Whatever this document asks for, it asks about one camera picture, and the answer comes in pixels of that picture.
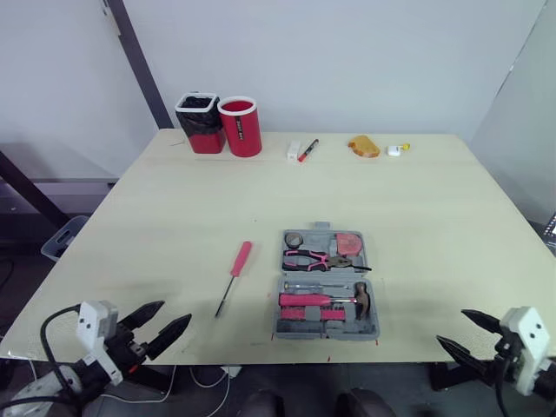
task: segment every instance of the hammer head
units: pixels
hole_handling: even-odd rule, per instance
[[[368,310],[371,305],[371,297],[367,292],[367,284],[365,282],[355,283],[355,313],[357,320],[362,320],[368,316]]]

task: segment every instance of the red marker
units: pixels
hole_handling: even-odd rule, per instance
[[[297,160],[299,162],[303,162],[305,161],[305,158],[307,158],[307,155],[309,155],[311,153],[311,151],[313,150],[313,148],[316,146],[316,144],[319,142],[318,139],[313,140],[313,142],[309,145],[309,147],[307,148],[307,150],[305,152],[303,152],[299,158],[297,158]]]

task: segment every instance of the gray tool case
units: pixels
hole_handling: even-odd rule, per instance
[[[374,302],[371,282],[363,275],[365,270],[353,267],[331,268],[328,271],[289,271],[283,263],[308,265],[318,262],[304,256],[285,256],[284,251],[290,250],[286,244],[287,234],[300,234],[303,242],[300,250],[326,252],[330,257],[338,255],[336,234],[357,235],[362,242],[358,255],[347,256],[355,266],[368,267],[365,254],[365,242],[361,233],[346,230],[331,230],[330,223],[317,222],[313,230],[284,230],[282,236],[281,266],[284,276],[278,282],[278,292],[275,298],[274,333],[282,339],[339,339],[344,341],[373,341],[379,337],[379,321]],[[349,299],[355,297],[355,285],[364,282],[368,294],[369,309],[366,314],[360,314],[361,305],[352,302],[335,302],[331,307],[281,307],[280,295],[308,295],[320,294],[335,298]],[[296,288],[294,286],[313,286],[311,288]],[[323,320],[322,309],[344,310],[341,312],[345,320]]]

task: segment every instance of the red screwdriver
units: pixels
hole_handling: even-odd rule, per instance
[[[222,307],[224,306],[224,302],[226,301],[226,297],[228,296],[228,291],[230,288],[232,288],[232,284],[234,283],[234,278],[236,278],[236,276],[240,276],[240,273],[243,269],[243,266],[245,265],[245,262],[247,261],[247,258],[249,257],[249,252],[251,252],[252,247],[253,247],[253,243],[248,241],[245,241],[242,244],[240,253],[237,254],[237,257],[235,258],[235,262],[234,262],[234,267],[232,268],[232,272],[231,272],[232,279],[229,280],[228,287],[226,288],[226,292],[222,297],[222,301],[220,301],[220,306],[218,306],[218,310],[216,310],[215,317],[218,317],[220,315]]]

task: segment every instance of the tool kit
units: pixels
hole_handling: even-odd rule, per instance
[[[285,230],[275,300],[276,337],[373,341],[379,322],[361,233],[331,230],[317,222],[311,230]]]

